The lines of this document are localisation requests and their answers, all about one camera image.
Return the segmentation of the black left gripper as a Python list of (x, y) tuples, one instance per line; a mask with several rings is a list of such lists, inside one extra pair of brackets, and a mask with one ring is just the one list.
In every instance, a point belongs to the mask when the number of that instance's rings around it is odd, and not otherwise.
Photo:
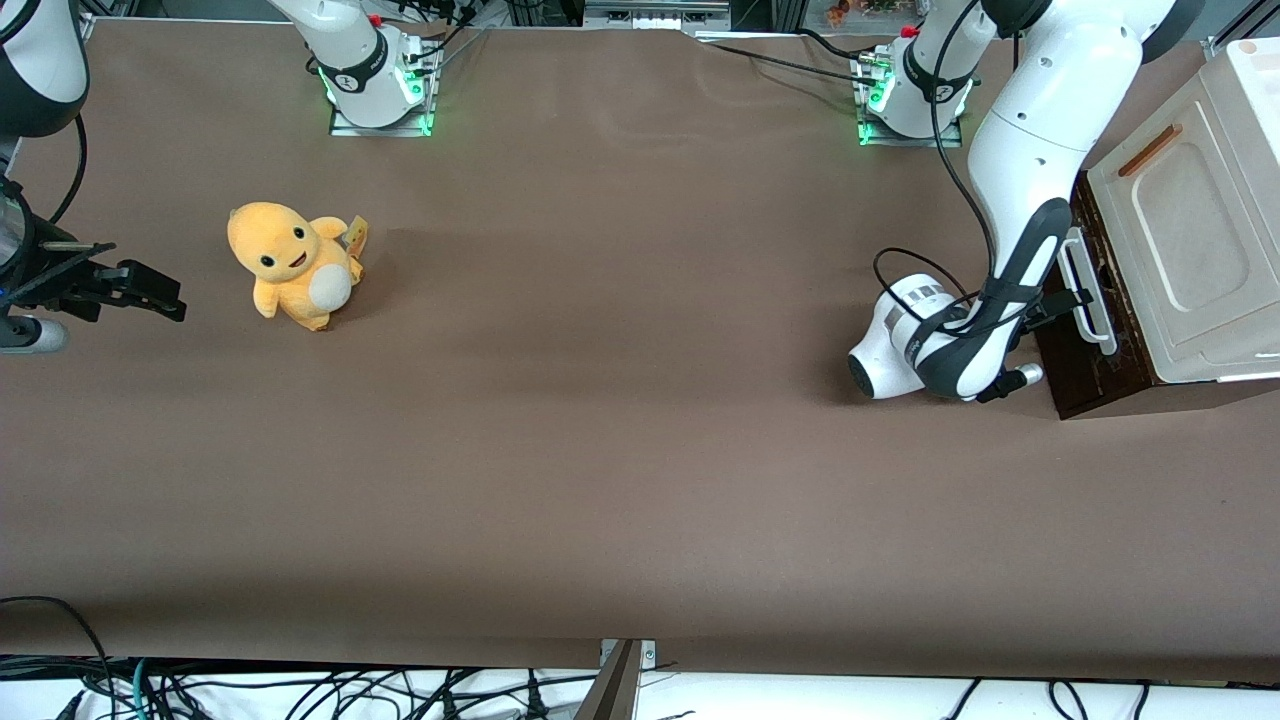
[(1078, 307), (1088, 307), (1094, 297), (1088, 290), (1060, 290), (1041, 295), (1033, 304), (1024, 307), (1018, 328), (1010, 334), (1006, 352), (1011, 354), (1021, 343), (1021, 338), (1033, 333), (1041, 325), (1053, 322), (1052, 314), (1074, 313)]

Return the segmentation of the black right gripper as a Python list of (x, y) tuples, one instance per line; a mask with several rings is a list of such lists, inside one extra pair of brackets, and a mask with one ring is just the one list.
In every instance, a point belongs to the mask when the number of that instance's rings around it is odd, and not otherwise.
[(93, 258), (116, 243), (84, 243), (58, 228), (27, 228), (13, 241), (3, 261), (1, 314), (42, 307), (83, 322), (96, 322), (101, 304), (137, 307), (172, 322), (186, 319), (180, 283), (136, 260), (114, 268), (99, 266)]

